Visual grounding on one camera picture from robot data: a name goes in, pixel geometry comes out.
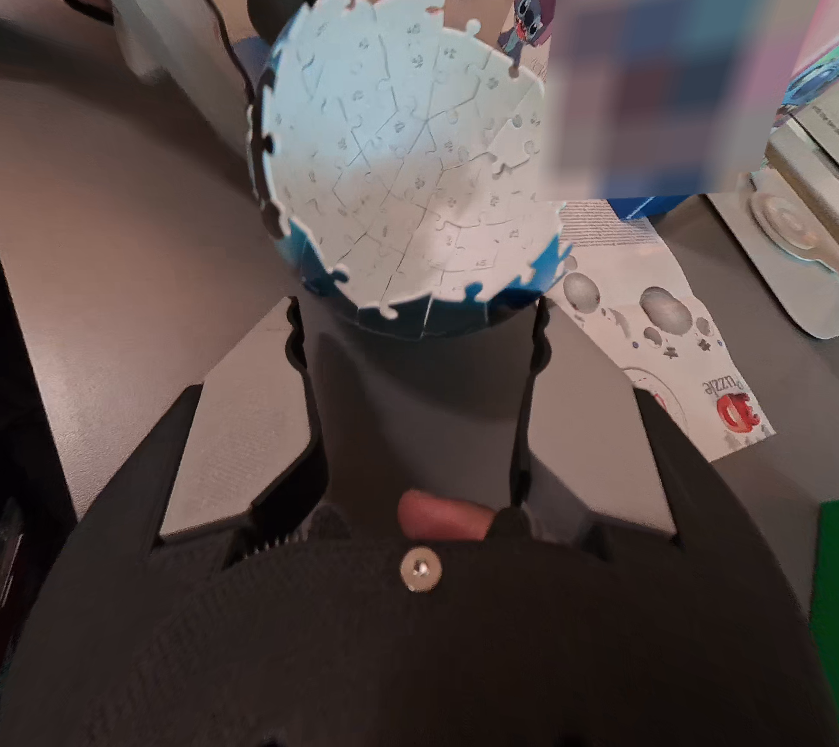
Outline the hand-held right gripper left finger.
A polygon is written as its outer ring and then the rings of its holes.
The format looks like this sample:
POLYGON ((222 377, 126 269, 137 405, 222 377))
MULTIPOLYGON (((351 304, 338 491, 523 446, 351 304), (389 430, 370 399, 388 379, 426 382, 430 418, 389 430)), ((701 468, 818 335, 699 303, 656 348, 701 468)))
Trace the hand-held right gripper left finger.
POLYGON ((159 537, 282 541, 328 484, 299 301, 273 307, 205 376, 159 537))

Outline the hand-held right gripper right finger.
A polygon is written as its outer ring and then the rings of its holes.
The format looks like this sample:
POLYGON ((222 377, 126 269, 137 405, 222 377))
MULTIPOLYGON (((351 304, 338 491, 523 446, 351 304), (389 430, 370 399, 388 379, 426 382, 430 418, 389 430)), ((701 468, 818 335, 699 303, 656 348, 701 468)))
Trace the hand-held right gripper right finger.
POLYGON ((582 538, 601 523, 672 537, 675 522, 628 377, 546 297, 533 343, 512 502, 539 538, 582 538))

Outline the blue puzzle ball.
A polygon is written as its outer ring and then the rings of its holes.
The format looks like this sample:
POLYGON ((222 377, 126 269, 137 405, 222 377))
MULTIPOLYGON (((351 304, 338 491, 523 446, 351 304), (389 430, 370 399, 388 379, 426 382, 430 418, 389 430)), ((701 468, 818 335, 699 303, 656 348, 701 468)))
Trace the blue puzzle ball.
POLYGON ((270 53, 248 165, 302 285, 403 340, 484 330, 561 280, 564 203, 539 196, 544 86, 445 25, 446 0, 318 0, 270 53))

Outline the person's right hand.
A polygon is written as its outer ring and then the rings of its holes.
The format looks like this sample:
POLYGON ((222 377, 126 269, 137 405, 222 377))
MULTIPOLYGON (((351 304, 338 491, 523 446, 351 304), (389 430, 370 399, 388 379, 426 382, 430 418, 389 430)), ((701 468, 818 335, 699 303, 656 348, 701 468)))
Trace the person's right hand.
POLYGON ((481 541, 495 516, 496 512, 486 506, 419 490, 406 491, 397 506, 401 531, 416 543, 481 541))

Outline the white instruction leaflet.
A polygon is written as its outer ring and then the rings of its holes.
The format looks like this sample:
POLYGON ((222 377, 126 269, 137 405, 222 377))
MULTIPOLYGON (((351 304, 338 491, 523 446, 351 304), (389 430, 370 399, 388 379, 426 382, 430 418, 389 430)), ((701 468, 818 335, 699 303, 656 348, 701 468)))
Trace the white instruction leaflet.
POLYGON ((772 437, 716 320, 652 224, 620 220, 605 200, 569 203, 560 218, 571 250, 551 298, 634 387, 711 462, 772 437))

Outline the green plastic crate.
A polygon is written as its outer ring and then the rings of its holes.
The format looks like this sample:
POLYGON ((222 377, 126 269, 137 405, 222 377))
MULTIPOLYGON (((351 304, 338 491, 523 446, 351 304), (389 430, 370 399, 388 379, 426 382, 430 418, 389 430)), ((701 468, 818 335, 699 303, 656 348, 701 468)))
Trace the green plastic crate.
POLYGON ((838 703, 838 500, 826 501, 820 509, 810 628, 838 703))

